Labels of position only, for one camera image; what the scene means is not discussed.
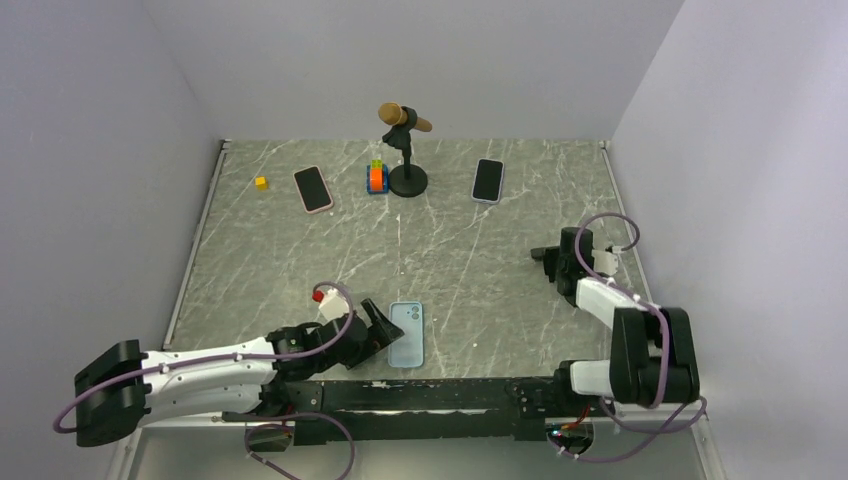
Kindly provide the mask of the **light blue phone case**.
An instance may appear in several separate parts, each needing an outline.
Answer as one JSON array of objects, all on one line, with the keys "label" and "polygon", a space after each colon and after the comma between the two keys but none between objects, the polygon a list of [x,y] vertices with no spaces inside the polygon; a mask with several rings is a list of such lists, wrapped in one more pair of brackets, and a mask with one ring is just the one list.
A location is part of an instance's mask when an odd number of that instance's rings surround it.
[{"label": "light blue phone case", "polygon": [[424,311],[417,301],[393,302],[389,307],[389,320],[399,327],[403,335],[388,348],[388,364],[392,368],[421,367],[424,353]]}]

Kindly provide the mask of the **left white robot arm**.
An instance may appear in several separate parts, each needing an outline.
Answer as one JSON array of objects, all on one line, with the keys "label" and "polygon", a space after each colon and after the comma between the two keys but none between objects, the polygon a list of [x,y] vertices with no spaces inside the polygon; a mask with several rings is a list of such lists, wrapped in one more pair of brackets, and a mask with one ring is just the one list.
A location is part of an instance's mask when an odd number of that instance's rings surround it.
[{"label": "left white robot arm", "polygon": [[144,352],[136,340],[118,342],[74,377],[75,441],[107,445],[150,423],[212,412],[275,419],[297,403],[291,383],[336,365],[351,370],[403,337],[371,299],[361,307],[365,318],[342,297],[324,299],[324,323],[205,350]]}]

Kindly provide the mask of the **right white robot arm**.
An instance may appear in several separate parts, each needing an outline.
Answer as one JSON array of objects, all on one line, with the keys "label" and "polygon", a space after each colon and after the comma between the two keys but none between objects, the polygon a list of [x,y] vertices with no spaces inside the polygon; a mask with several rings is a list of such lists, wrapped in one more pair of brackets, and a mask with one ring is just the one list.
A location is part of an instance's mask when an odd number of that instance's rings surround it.
[{"label": "right white robot arm", "polygon": [[648,408],[657,398],[689,404],[700,396],[687,312],[623,292],[613,278],[619,252],[595,249],[593,233],[576,227],[562,228],[558,245],[530,250],[557,292],[611,331],[607,360],[563,361],[555,371],[551,399],[564,415],[601,398]]}]

